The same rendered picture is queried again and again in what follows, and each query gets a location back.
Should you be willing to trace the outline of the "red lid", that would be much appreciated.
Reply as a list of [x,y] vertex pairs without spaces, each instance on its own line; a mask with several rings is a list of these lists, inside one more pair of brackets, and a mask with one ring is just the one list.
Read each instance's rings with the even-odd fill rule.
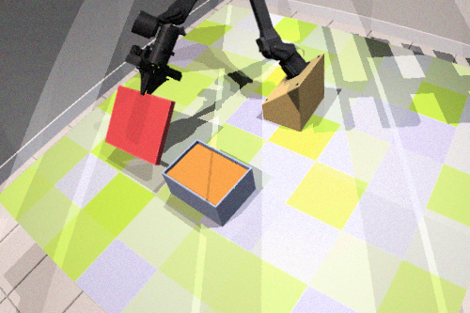
[[118,86],[105,143],[160,165],[175,104]]

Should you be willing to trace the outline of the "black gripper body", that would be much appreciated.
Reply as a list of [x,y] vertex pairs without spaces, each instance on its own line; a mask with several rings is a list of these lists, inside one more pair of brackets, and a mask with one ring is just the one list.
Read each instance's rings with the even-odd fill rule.
[[174,48],[170,46],[165,46],[162,43],[159,43],[158,41],[155,41],[154,44],[151,43],[149,47],[152,48],[149,57],[143,58],[138,55],[129,53],[126,55],[125,62],[135,65],[144,71],[150,73],[157,73],[165,78],[166,76],[168,76],[180,82],[182,78],[182,73],[167,66],[171,55],[174,56]]

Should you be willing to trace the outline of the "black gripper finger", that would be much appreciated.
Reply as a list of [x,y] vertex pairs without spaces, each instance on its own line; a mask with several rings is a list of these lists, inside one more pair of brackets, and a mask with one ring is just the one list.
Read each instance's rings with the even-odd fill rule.
[[141,74],[140,94],[144,95],[156,74],[144,71],[138,67],[136,68]]
[[147,89],[148,94],[152,94],[161,84],[163,84],[165,81],[168,81],[169,79],[155,73],[155,77],[153,78],[151,84],[149,85],[149,88]]

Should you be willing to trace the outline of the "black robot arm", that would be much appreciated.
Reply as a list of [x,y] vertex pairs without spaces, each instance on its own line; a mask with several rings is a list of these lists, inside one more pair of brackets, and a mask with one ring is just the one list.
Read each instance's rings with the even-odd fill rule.
[[[158,17],[152,16],[141,10],[134,20],[132,32],[147,39],[155,37],[158,27],[161,26],[155,41],[165,46],[175,47],[179,35],[185,37],[184,27],[178,28],[189,16],[197,0],[177,0],[172,3],[168,10]],[[274,29],[270,13],[265,0],[249,0],[255,20],[258,25],[259,38],[256,42],[259,51],[268,59],[279,60],[281,70],[286,73],[288,80],[301,74],[310,61],[305,62],[296,51],[293,43],[283,42]],[[172,23],[169,27],[164,25]]]

